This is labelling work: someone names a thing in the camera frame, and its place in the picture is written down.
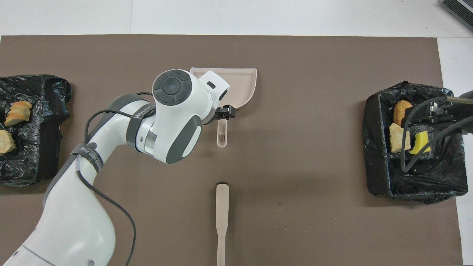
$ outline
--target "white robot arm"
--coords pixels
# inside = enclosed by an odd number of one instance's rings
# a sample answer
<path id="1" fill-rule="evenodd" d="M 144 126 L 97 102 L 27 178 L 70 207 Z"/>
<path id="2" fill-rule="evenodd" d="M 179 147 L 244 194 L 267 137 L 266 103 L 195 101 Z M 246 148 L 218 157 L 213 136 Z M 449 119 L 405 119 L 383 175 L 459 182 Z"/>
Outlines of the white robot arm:
<path id="1" fill-rule="evenodd" d="M 115 247 L 114 227 L 79 176 L 93 184 L 118 145 L 128 144 L 166 164 L 185 158 L 228 89 L 211 71 L 198 79 L 184 70 L 169 70 L 153 83 L 155 105 L 136 94 L 115 99 L 109 109 L 127 116 L 106 113 L 74 150 L 45 193 L 35 230 L 4 266 L 107 265 Z"/>

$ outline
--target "black object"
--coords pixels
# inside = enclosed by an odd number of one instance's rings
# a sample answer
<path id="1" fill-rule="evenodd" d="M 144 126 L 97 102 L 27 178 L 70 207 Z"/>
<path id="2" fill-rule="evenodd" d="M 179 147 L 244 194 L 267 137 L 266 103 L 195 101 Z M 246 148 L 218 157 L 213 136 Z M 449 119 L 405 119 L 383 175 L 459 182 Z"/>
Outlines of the black object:
<path id="1" fill-rule="evenodd" d="M 0 184 L 26 186 L 56 175 L 59 125 L 70 116 L 65 106 L 70 97 L 69 83 L 53 75 L 0 78 L 0 129 L 12 134 L 17 147 L 0 156 Z M 11 104 L 18 101 L 33 105 L 30 119 L 5 128 Z"/>
<path id="2" fill-rule="evenodd" d="M 435 104 L 436 103 L 430 103 L 430 105 L 426 105 L 422 107 L 421 109 L 419 109 L 417 112 L 415 112 L 414 116 L 411 119 L 411 123 L 417 121 L 417 122 L 432 123 L 432 124 L 438 124 L 438 123 L 445 123 L 444 125 L 453 124 L 453 121 L 455 120 L 455 118 L 448 114 L 447 106 L 446 108 L 438 108 L 436 107 Z M 406 118 L 411 114 L 413 109 L 414 107 L 410 107 L 405 110 L 404 118 L 401 123 L 402 125 L 406 124 Z"/>
<path id="3" fill-rule="evenodd" d="M 473 90 L 460 95 L 460 97 L 473 99 Z M 452 103 L 452 106 L 448 109 L 448 112 L 456 120 L 460 121 L 467 117 L 473 116 L 473 105 Z M 466 125 L 462 126 L 462 129 L 468 133 L 473 133 L 473 123 L 467 123 Z"/>
<path id="4" fill-rule="evenodd" d="M 155 98 L 163 105 L 178 105 L 189 97 L 191 91 L 191 77 L 179 69 L 160 74 L 153 83 Z"/>
<path id="5" fill-rule="evenodd" d="M 207 85 L 211 87 L 212 89 L 215 89 L 215 84 L 213 84 L 212 82 L 208 81 Z"/>
<path id="6" fill-rule="evenodd" d="M 143 119 L 148 117 L 150 113 L 156 113 L 156 105 L 144 105 L 130 117 L 130 122 L 128 122 L 128 128 L 126 129 L 126 143 L 130 148 L 135 149 L 137 152 L 141 151 L 136 147 L 136 136 L 138 135 L 141 122 L 143 122 Z"/>
<path id="7" fill-rule="evenodd" d="M 220 95 L 219 101 L 221 101 L 221 100 L 223 99 L 223 97 L 225 96 L 225 94 L 227 94 L 227 92 L 228 92 L 228 89 L 226 89 L 226 90 L 222 93 L 222 95 Z"/>
<path id="8" fill-rule="evenodd" d="M 231 105 L 224 105 L 223 107 L 217 107 L 217 110 L 215 110 L 215 114 L 213 115 L 212 119 L 205 124 L 210 124 L 214 120 L 220 120 L 220 119 L 228 120 L 230 118 L 235 118 L 235 117 L 236 117 L 235 108 Z"/>
<path id="9" fill-rule="evenodd" d="M 395 104 L 406 100 L 413 106 L 431 98 L 453 96 L 452 91 L 434 86 L 411 84 L 406 81 L 377 92 L 366 101 L 363 115 L 363 144 L 368 190 L 373 195 L 415 200 L 425 204 L 438 203 L 468 192 L 463 139 L 454 133 L 431 146 L 412 169 L 400 169 L 400 153 L 390 153 L 389 126 L 393 123 Z M 429 138 L 441 132 L 435 124 L 414 124 L 414 135 L 428 131 Z M 406 162 L 412 157 L 406 152 Z"/>
<path id="10" fill-rule="evenodd" d="M 176 139 L 174 139 L 173 144 L 169 147 L 169 151 L 166 155 L 166 163 L 171 164 L 178 162 L 184 159 L 187 154 L 192 152 L 192 149 L 184 155 L 187 146 L 194 137 L 194 134 L 197 132 L 198 127 L 202 128 L 202 120 L 198 115 L 192 116 L 189 121 L 185 124 L 185 126 L 181 129 L 181 132 L 177 135 Z"/>
<path id="11" fill-rule="evenodd" d="M 100 170 L 104 167 L 104 161 L 98 152 L 95 150 L 97 144 L 91 142 L 89 144 L 81 143 L 76 146 L 76 148 L 70 153 L 71 155 L 80 155 L 90 162 L 94 167 L 95 172 L 99 173 Z"/>
<path id="12" fill-rule="evenodd" d="M 473 0 L 445 0 L 442 7 L 473 30 Z"/>

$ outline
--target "food scrap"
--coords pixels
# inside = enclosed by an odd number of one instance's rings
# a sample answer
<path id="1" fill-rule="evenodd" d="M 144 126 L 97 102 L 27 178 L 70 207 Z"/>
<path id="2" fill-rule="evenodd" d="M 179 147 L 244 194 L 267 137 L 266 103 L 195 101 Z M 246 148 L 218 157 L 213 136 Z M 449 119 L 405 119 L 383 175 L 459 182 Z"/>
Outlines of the food scrap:
<path id="1" fill-rule="evenodd" d="M 392 123 L 389 126 L 389 142 L 391 143 L 391 153 L 401 152 L 403 144 L 403 131 L 404 129 L 398 124 Z M 409 131 L 406 133 L 405 140 L 406 144 L 404 146 L 404 150 L 408 150 L 411 148 L 411 137 L 409 135 Z"/>
<path id="2" fill-rule="evenodd" d="M 0 156 L 16 148 L 11 134 L 6 130 L 0 130 Z"/>
<path id="3" fill-rule="evenodd" d="M 407 108 L 412 107 L 412 104 L 408 101 L 400 100 L 394 106 L 394 123 L 398 124 L 399 126 L 402 125 L 402 121 L 405 115 L 405 111 Z"/>
<path id="4" fill-rule="evenodd" d="M 5 126 L 9 127 L 18 124 L 21 121 L 28 121 L 30 117 L 30 109 L 32 107 L 33 106 L 26 101 L 13 103 L 10 112 L 8 112 L 7 119 L 5 120 Z"/>

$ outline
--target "brown table surface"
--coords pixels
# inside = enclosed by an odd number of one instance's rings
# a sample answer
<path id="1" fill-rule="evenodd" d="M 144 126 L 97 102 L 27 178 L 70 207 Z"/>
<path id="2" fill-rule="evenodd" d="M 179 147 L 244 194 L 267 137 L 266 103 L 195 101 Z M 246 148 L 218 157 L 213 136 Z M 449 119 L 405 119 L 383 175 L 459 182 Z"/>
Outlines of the brown table surface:
<path id="1" fill-rule="evenodd" d="M 54 74 L 73 87 L 60 165 L 92 113 L 150 91 L 165 70 L 191 67 L 257 68 L 256 91 L 229 121 L 226 148 L 212 123 L 174 165 L 125 146 L 110 157 L 96 186 L 136 221 L 132 265 L 216 264 L 220 181 L 230 185 L 229 266 L 462 263 L 455 199 L 425 206 L 366 188 L 364 102 L 403 80 L 442 86 L 436 39 L 68 35 L 0 44 L 0 76 Z M 35 227 L 47 185 L 0 188 L 0 262 Z M 109 265 L 124 265 L 131 227 L 101 202 L 116 231 Z"/>

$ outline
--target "white floor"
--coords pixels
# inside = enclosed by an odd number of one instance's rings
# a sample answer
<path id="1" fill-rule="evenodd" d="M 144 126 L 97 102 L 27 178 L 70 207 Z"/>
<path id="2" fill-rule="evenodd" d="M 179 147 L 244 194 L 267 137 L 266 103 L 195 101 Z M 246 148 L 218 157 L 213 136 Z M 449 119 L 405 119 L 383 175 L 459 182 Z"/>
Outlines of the white floor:
<path id="1" fill-rule="evenodd" d="M 473 32 L 437 0 L 0 0 L 0 36 L 62 34 L 438 37 L 444 86 L 473 89 Z M 465 149 L 473 166 L 473 136 Z M 473 265 L 473 193 L 456 200 L 463 263 Z"/>

